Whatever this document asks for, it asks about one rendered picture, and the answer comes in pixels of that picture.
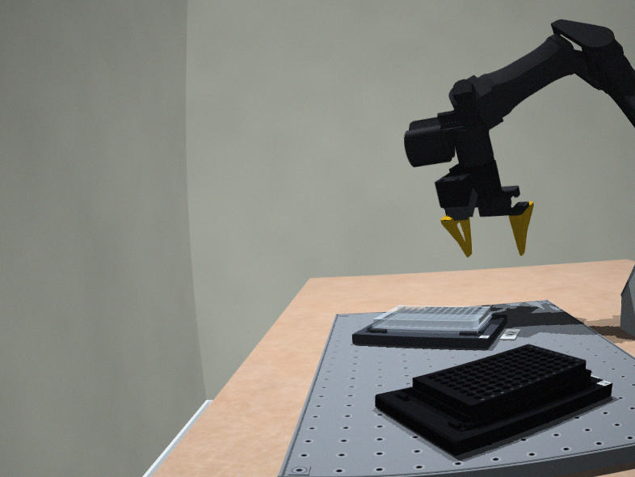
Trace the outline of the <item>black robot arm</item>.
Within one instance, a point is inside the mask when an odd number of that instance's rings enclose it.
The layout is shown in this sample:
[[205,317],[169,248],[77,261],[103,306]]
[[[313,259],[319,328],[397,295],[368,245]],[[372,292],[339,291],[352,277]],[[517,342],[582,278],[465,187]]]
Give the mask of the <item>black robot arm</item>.
[[458,161],[469,163],[469,167],[456,164],[435,181],[439,205],[454,221],[468,220],[477,201],[495,200],[503,193],[496,160],[474,163],[494,155],[489,130],[551,82],[578,75],[609,94],[635,128],[635,70],[613,31],[565,19],[551,26],[553,35],[510,65],[457,81],[448,95],[453,111],[413,121],[405,132],[406,156],[412,167],[451,162],[455,148]]

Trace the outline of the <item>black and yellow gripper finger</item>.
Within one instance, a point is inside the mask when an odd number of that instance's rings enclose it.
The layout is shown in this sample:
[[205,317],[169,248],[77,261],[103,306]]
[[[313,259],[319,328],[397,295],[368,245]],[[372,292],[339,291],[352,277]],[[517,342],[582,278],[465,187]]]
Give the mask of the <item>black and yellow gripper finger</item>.
[[[444,226],[444,228],[458,242],[462,251],[465,253],[466,257],[470,257],[472,255],[470,220],[454,221],[448,215],[445,215],[443,218],[440,219],[440,221],[441,221],[441,224]],[[460,223],[461,225],[465,240],[463,239],[457,227],[458,223]]]
[[[518,247],[520,255],[523,255],[525,252],[528,226],[532,216],[533,206],[534,206],[533,202],[529,201],[529,207],[521,215],[509,216],[511,228],[515,236],[516,245]],[[523,236],[522,236],[522,232],[523,232]]]

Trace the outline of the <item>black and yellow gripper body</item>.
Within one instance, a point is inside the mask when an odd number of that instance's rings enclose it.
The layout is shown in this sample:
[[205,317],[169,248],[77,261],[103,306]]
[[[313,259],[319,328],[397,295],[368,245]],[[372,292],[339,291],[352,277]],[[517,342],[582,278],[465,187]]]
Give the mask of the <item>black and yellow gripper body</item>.
[[[494,161],[494,156],[486,159],[486,161],[475,162],[474,165],[482,165]],[[528,207],[529,201],[518,202],[513,208],[511,207],[511,198],[520,195],[519,186],[502,187],[503,193],[495,200],[477,201],[475,208],[478,208],[480,217],[493,216],[519,216]]]

